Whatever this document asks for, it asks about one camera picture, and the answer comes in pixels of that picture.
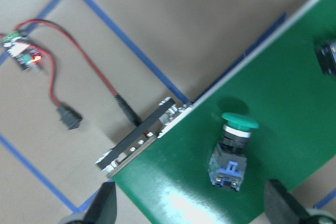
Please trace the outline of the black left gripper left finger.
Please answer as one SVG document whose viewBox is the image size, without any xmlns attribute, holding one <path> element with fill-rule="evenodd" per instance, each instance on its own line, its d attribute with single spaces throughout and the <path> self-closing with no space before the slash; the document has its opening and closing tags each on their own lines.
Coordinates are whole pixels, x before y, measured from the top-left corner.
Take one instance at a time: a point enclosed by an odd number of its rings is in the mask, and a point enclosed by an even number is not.
<svg viewBox="0 0 336 224">
<path fill-rule="evenodd" d="M 100 187 L 82 223 L 115 223 L 117 219 L 117 194 L 115 182 L 105 182 Z"/>
</svg>

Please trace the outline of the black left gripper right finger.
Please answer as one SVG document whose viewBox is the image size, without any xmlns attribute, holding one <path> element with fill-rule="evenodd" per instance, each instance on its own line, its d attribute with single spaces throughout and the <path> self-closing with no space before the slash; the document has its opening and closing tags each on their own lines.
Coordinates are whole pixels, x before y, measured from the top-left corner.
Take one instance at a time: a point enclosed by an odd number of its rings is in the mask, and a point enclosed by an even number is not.
<svg viewBox="0 0 336 224">
<path fill-rule="evenodd" d="M 315 219 L 277 179 L 264 187 L 264 212 L 270 223 L 315 223 Z"/>
</svg>

